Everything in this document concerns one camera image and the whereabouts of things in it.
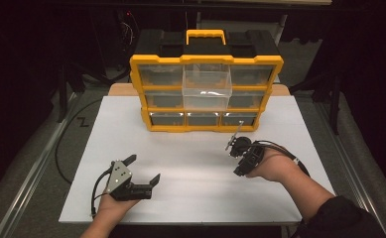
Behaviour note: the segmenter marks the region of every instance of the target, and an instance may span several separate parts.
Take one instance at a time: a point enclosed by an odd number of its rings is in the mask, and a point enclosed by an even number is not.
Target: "gray floor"
[[[307,43],[302,46],[298,41],[280,43],[279,50],[285,60],[279,75],[281,82],[291,86],[302,81],[319,45]],[[72,112],[100,99],[107,91],[108,88],[100,84],[88,83],[86,92],[71,101],[74,108]],[[313,103],[310,91],[300,91],[295,96],[336,193],[376,213],[386,230],[386,179],[366,148],[345,98],[341,95],[339,135],[334,136],[325,123],[328,105]],[[55,96],[53,101],[57,103],[58,97]],[[58,149],[58,160],[68,179],[72,179],[75,174],[99,104],[95,102],[77,115],[84,118],[83,125],[88,126],[80,126],[82,119],[74,118],[64,132]],[[86,228],[85,224],[58,223],[69,190],[69,184],[62,179],[55,165],[55,133],[63,128],[63,124],[57,123],[58,115],[56,106],[49,119],[20,151],[0,183],[0,224],[9,229],[9,232],[2,233],[6,234],[3,237],[78,237]],[[35,180],[25,180],[33,172],[32,168],[39,166],[40,161],[45,162],[42,169],[37,171],[42,176]],[[25,199],[19,199],[22,206],[10,211],[19,189],[27,181],[35,188],[35,192],[28,193]],[[12,223],[16,225],[1,223],[6,214],[13,215],[11,221],[16,221]]]

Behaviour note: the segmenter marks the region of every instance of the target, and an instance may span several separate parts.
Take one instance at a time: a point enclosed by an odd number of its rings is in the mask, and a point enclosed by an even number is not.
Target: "yellow organizer case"
[[[143,30],[131,80],[150,131],[255,131],[283,60],[267,31]]]

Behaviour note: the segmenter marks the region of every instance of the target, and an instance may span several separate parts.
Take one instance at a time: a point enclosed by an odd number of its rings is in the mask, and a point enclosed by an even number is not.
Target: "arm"
[[[97,214],[81,238],[108,237],[113,228],[124,218],[127,211],[139,201],[116,201],[108,194],[102,195]]]
[[[331,192],[305,175],[291,159],[269,148],[266,148],[263,161],[246,176],[281,183],[306,222],[317,214],[327,200],[334,197]]]

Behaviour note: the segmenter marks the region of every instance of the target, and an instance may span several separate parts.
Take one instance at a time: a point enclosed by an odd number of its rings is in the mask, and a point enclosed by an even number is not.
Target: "sleeve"
[[[370,213],[337,196],[326,201],[308,224],[301,224],[294,237],[386,238],[386,235]]]

